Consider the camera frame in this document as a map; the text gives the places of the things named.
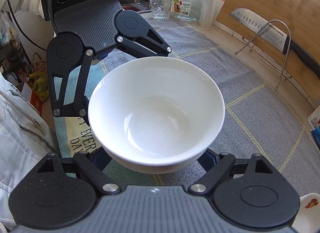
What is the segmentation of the clear drinking glass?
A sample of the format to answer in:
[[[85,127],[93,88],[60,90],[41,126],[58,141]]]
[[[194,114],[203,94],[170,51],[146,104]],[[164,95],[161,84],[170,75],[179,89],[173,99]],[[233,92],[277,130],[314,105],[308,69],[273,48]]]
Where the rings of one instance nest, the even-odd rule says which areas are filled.
[[[152,18],[167,21],[170,18],[172,0],[149,0]]]

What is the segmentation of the bamboo cutting board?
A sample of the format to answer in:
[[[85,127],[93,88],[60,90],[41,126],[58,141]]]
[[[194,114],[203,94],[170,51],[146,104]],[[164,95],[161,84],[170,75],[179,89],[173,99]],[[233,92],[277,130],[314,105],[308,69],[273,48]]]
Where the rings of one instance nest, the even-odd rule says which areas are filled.
[[[237,8],[247,8],[291,33],[304,50],[319,60],[319,0],[225,0],[216,20],[247,39],[254,33],[231,16]]]

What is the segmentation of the grey green checked cloth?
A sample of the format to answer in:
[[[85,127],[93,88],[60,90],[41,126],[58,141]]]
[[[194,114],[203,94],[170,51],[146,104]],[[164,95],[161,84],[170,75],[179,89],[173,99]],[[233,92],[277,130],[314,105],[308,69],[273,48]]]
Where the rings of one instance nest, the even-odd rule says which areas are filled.
[[[297,115],[254,69],[224,50],[199,30],[178,20],[147,21],[171,46],[170,57],[182,59],[204,70],[219,86],[226,104],[225,122],[210,146],[214,152],[231,153],[247,159],[262,154],[296,189],[300,196],[319,194],[319,149]],[[90,69],[86,94],[91,95],[99,81],[111,70],[134,58],[114,50]],[[61,155],[91,152],[100,147],[82,118],[55,118]],[[103,170],[124,188],[127,185],[183,185],[205,174],[195,161],[180,171],[151,175],[131,171],[111,161]]]

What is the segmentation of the clear glass jar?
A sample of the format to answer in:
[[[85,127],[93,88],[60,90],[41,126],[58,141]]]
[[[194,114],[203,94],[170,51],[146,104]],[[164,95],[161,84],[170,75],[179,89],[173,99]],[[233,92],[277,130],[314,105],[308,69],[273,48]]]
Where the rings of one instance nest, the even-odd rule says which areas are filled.
[[[174,15],[183,21],[199,21],[203,0],[173,0]]]

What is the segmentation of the black-handled kitchen knife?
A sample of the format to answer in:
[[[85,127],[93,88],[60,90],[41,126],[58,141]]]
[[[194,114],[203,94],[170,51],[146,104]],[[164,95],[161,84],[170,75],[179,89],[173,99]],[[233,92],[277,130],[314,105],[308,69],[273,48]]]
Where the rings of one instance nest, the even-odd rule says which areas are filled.
[[[271,23],[261,31],[267,24],[267,20],[247,8],[237,8],[231,12],[231,16],[254,33],[259,33],[260,37],[281,51],[282,54],[285,54],[288,48],[292,50],[300,61],[319,78],[319,63],[294,40],[289,42],[289,36],[285,32]]]

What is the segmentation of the large round white plate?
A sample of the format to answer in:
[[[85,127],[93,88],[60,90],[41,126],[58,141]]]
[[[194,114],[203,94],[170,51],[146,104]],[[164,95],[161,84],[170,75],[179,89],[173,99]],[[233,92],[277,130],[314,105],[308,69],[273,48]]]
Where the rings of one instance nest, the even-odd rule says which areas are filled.
[[[300,208],[292,227],[296,232],[314,233],[320,229],[319,194],[309,193],[300,197]]]

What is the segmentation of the plain white bowl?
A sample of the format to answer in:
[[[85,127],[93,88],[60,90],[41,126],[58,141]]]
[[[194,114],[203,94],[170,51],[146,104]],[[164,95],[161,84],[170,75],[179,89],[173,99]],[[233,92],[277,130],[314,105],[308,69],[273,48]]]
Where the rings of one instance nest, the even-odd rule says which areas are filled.
[[[105,152],[133,171],[163,174],[196,161],[225,119],[219,87],[203,70],[169,57],[135,59],[110,71],[88,105]]]

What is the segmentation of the blue white salt bag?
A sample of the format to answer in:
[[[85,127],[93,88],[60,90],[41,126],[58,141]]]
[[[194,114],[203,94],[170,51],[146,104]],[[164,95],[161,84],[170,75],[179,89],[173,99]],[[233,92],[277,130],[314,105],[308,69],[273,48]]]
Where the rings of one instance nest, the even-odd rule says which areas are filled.
[[[320,106],[308,117],[308,122],[311,126],[311,135],[318,149],[320,149]]]

